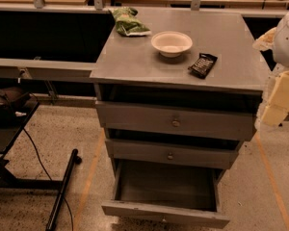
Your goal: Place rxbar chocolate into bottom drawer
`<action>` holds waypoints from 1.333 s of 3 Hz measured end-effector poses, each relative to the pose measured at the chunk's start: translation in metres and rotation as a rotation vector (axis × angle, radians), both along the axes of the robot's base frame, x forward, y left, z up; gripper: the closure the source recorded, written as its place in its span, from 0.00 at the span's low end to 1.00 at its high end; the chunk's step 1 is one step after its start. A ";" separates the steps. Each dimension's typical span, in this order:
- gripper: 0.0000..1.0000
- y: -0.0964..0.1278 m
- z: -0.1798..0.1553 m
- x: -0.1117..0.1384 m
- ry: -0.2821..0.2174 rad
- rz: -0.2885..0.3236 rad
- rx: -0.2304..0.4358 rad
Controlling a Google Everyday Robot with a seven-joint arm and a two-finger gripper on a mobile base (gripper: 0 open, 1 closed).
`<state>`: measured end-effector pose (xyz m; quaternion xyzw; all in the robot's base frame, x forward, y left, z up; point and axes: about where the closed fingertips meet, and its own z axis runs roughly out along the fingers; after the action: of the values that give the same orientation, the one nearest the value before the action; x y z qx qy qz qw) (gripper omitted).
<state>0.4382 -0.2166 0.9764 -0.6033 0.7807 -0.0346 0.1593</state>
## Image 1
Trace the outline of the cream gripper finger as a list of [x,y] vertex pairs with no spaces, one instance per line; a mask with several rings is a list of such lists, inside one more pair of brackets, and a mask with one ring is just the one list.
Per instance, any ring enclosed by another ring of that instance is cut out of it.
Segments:
[[269,126],[278,126],[289,114],[289,70],[276,76],[273,90],[260,120]]
[[276,27],[270,29],[265,34],[263,34],[261,37],[259,37],[253,43],[252,47],[254,49],[257,49],[260,51],[271,50],[273,47],[275,33],[276,33]]

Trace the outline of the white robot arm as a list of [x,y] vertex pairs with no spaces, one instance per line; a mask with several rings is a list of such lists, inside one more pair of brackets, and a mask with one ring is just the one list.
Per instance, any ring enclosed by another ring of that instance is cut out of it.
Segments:
[[252,47],[260,51],[271,50],[277,67],[267,81],[255,126],[257,129],[277,127],[289,114],[289,12]]

